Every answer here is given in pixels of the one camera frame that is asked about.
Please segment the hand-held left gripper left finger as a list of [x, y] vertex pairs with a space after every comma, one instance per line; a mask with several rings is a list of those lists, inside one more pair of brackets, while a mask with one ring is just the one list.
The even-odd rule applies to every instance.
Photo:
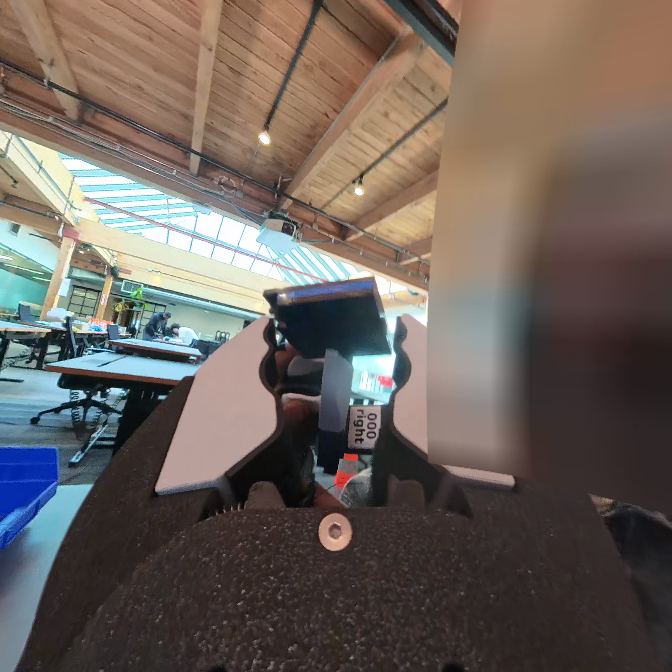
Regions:
[[247, 499], [252, 460], [281, 433], [274, 322], [261, 317], [220, 347], [194, 376], [163, 466], [159, 497], [215, 489]]

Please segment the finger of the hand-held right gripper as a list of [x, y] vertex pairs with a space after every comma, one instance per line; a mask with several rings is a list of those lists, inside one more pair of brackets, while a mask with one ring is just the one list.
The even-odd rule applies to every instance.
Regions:
[[325, 350], [318, 420], [320, 431], [340, 433], [346, 429], [353, 373], [353, 366], [348, 359], [335, 349]]

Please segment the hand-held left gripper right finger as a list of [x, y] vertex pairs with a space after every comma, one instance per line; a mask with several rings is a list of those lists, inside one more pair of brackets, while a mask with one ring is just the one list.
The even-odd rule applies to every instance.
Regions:
[[421, 466], [429, 467], [441, 476], [452, 477], [459, 485], [500, 491], [513, 491], [513, 476], [433, 464], [429, 461], [427, 434], [427, 328], [409, 315], [397, 318], [394, 333], [395, 364], [399, 367], [399, 382], [392, 395], [391, 428]]

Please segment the black blue brick plate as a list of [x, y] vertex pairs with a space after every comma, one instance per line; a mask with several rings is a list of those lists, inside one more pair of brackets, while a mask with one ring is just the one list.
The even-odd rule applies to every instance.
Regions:
[[372, 276], [265, 290], [279, 332], [307, 359], [391, 355], [391, 337]]

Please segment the blue plastic bin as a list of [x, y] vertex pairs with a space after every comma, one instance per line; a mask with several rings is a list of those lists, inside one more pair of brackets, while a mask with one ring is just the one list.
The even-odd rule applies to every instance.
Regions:
[[1, 549], [54, 497], [58, 482], [57, 448], [1, 448]]

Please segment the orange striped item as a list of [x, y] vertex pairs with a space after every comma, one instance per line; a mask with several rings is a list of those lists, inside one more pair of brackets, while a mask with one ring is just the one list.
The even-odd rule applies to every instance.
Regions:
[[345, 454], [339, 461], [331, 491], [346, 508], [365, 508], [370, 502], [371, 480], [370, 457]]

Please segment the wooden edged desk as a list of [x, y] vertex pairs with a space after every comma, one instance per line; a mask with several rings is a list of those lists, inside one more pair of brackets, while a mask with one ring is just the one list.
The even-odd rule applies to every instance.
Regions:
[[98, 353], [46, 365], [62, 379], [74, 378], [101, 385], [105, 389], [123, 389], [128, 397], [118, 422], [112, 455], [122, 448], [132, 434], [148, 418], [180, 382], [194, 376], [199, 365], [161, 359]]
[[38, 324], [1, 321], [1, 368], [4, 365], [9, 345], [13, 341], [35, 342], [38, 347], [36, 370], [44, 368], [44, 359], [51, 341], [51, 330]]
[[184, 345], [175, 345], [164, 341], [115, 339], [109, 340], [109, 344], [115, 350], [130, 352], [140, 357], [160, 359], [167, 362], [199, 364], [202, 360], [202, 353], [198, 349], [189, 348]]

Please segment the black office chair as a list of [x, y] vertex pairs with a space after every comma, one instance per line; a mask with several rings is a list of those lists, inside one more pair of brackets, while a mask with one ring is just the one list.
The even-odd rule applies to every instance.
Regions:
[[62, 411], [71, 411], [71, 422], [74, 429], [82, 429], [87, 425], [89, 411], [96, 410], [93, 422], [97, 423], [101, 416], [121, 415], [122, 411], [111, 406], [106, 400], [109, 396], [109, 384], [102, 383], [92, 377], [61, 374], [57, 386], [69, 392], [69, 401], [53, 408], [49, 408], [33, 416], [29, 423], [37, 425], [44, 415], [59, 414]]

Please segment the potted plant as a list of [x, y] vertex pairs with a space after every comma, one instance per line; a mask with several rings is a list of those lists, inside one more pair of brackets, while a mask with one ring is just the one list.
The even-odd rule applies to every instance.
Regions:
[[122, 298], [114, 304], [113, 312], [120, 315], [126, 311], [142, 312], [146, 307], [144, 286], [141, 283], [123, 281], [120, 291]]

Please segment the ceiling projector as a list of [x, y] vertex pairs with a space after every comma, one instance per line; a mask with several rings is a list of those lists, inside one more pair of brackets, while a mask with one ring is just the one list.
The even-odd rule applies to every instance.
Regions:
[[300, 225], [290, 218], [287, 210], [271, 211], [259, 228], [256, 242], [279, 255], [290, 253], [300, 246]]

